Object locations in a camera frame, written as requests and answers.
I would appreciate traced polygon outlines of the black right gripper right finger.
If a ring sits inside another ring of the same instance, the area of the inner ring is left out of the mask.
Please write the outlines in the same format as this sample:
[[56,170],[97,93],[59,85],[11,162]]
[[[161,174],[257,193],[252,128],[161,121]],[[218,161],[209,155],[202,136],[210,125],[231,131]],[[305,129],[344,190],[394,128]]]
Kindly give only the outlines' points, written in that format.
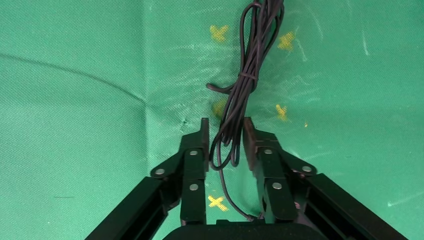
[[248,167],[256,178],[270,240],[402,240],[404,236],[308,162],[283,150],[275,134],[243,120]]

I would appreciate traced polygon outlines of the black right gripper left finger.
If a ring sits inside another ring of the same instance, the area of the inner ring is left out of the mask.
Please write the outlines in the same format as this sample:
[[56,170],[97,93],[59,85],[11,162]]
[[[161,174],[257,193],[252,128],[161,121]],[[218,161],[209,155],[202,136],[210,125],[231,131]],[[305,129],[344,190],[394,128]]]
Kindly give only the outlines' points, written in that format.
[[209,120],[182,136],[178,152],[161,162],[87,236],[88,240],[151,240],[168,212],[180,207],[181,226],[166,240],[194,240],[206,225],[205,178]]

